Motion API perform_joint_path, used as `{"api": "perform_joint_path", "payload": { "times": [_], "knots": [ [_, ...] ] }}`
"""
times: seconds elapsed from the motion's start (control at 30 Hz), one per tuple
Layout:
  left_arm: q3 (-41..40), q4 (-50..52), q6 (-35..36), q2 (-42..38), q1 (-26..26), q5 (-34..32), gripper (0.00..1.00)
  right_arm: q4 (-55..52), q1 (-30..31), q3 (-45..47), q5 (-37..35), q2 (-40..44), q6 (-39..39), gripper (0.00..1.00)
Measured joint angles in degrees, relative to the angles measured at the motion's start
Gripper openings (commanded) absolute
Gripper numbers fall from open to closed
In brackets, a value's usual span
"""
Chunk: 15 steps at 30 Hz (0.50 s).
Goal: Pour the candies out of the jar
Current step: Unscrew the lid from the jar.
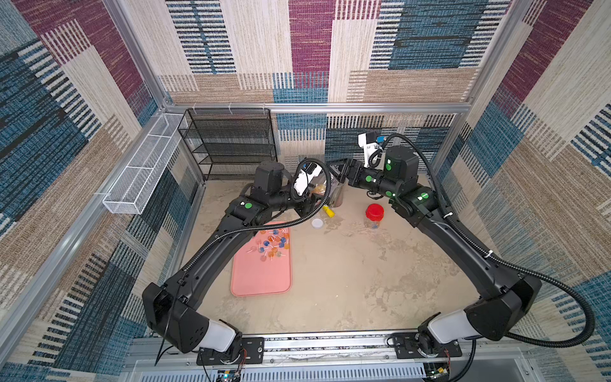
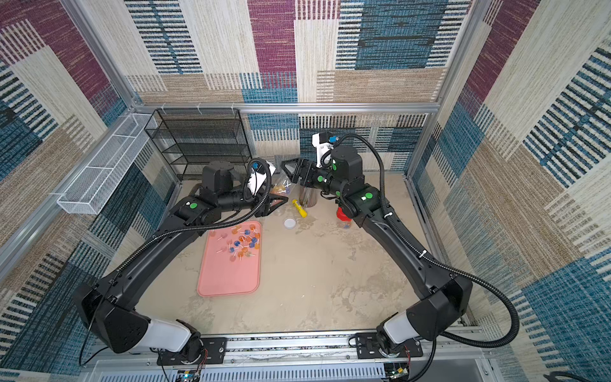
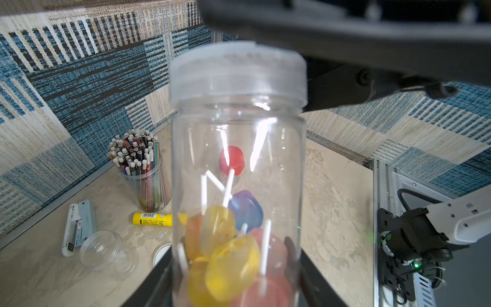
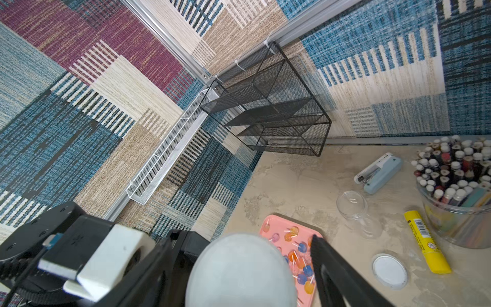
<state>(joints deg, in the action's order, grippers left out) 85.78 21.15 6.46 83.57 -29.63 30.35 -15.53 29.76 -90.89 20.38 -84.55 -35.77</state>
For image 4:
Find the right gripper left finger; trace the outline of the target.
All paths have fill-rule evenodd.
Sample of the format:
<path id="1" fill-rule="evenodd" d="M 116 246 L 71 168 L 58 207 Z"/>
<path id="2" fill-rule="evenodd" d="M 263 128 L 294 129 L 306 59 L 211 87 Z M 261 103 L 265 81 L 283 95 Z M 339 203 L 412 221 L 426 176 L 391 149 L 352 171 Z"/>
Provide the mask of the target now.
<path id="1" fill-rule="evenodd" d="M 164 306 L 174 263 L 173 243 L 166 239 L 95 306 Z"/>

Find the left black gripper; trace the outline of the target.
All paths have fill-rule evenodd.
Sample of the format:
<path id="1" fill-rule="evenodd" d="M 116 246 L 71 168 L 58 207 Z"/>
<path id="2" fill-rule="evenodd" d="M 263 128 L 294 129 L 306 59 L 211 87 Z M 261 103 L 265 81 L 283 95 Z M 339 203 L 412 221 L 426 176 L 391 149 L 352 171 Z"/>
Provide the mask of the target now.
<path id="1" fill-rule="evenodd" d="M 172 230 L 160 244 L 154 306 L 184 306 L 191 271 L 209 241 L 194 231 Z"/>

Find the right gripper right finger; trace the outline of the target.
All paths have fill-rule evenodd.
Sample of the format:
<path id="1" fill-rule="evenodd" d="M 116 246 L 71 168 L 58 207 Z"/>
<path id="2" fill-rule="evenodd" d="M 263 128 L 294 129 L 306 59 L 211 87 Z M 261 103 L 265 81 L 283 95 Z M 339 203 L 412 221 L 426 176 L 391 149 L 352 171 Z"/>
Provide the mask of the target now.
<path id="1" fill-rule="evenodd" d="M 391 306 L 324 238 L 311 243 L 315 281 L 322 306 Z"/>

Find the translucent white jar lid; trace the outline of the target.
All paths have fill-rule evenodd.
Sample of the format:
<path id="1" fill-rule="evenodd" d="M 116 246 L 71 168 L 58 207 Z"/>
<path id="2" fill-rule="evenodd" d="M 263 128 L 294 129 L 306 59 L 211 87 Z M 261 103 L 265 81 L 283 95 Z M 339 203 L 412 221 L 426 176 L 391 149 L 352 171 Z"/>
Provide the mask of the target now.
<path id="1" fill-rule="evenodd" d="M 382 285 L 393 290 L 403 289 L 409 280 L 404 265 L 396 257 L 386 253 L 374 256 L 372 271 Z"/>

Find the white lid candy jar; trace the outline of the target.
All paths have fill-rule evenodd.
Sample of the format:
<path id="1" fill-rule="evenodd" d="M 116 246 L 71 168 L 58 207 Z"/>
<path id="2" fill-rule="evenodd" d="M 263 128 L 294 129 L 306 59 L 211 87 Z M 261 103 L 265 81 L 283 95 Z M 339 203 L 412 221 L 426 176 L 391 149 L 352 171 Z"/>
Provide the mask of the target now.
<path id="1" fill-rule="evenodd" d="M 186 306 L 296 306 L 292 272 L 279 250 L 252 234 L 210 243 L 193 266 Z"/>

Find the clear candy jar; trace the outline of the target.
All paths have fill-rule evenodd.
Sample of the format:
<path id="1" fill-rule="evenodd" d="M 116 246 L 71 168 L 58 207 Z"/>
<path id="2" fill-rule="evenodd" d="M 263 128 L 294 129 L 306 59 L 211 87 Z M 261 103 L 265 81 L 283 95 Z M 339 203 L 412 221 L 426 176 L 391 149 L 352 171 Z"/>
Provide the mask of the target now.
<path id="1" fill-rule="evenodd" d="M 382 235 L 382 225 L 379 220 L 370 216 L 368 202 L 363 195 L 356 191 L 346 191 L 336 201 L 340 214 L 365 239 L 377 239 Z"/>

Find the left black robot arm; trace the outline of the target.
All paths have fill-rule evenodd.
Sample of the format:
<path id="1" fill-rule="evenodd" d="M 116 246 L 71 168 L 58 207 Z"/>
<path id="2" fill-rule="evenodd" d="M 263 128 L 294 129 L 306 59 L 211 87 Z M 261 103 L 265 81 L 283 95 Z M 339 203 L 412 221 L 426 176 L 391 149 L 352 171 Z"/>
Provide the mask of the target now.
<path id="1" fill-rule="evenodd" d="M 184 306 L 208 241 L 172 230 L 160 241 L 67 202 L 1 244 L 1 283 L 25 306 Z"/>

